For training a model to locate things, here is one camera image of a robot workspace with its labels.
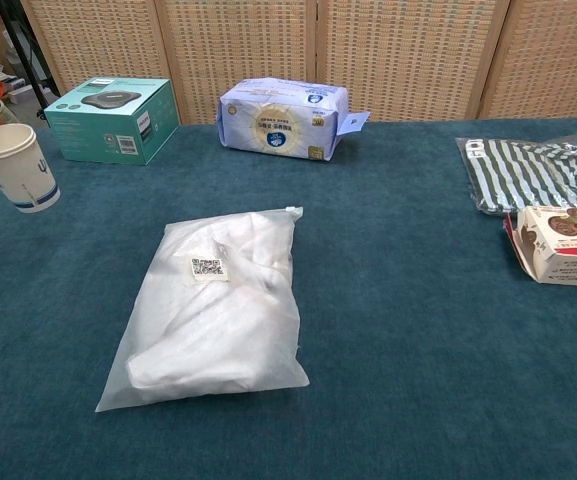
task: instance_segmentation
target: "blue logo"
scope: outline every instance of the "blue logo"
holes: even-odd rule
[[[271,147],[281,147],[286,143],[286,136],[281,132],[269,133],[267,139]]]

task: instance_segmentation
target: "diaper package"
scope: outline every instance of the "diaper package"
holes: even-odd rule
[[[330,160],[342,136],[360,131],[369,115],[348,112],[344,87],[256,78],[221,97],[217,126],[226,147]]]

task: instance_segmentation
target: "woven panel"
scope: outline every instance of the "woven panel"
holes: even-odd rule
[[[577,116],[577,1],[515,0],[482,118]]]
[[[312,0],[158,3],[182,122],[214,123],[219,96],[244,78],[306,80],[308,62],[314,67],[309,3],[314,7]]]
[[[371,120],[465,118],[471,97],[479,100],[473,89],[483,88],[504,3],[324,0],[317,78],[348,87],[351,108],[372,111]]]
[[[93,76],[169,77],[153,0],[25,0],[60,90]]]

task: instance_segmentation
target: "qr code label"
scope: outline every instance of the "qr code label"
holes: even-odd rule
[[[119,151],[123,155],[139,155],[137,152],[137,145],[135,139],[127,135],[116,135],[117,143],[119,143]]]
[[[228,280],[223,262],[219,259],[191,259],[192,274],[195,280],[207,282],[211,280]]]

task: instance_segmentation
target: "white plastic bag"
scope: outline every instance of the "white plastic bag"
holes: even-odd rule
[[[303,387],[290,249],[302,209],[166,226],[97,411]]]

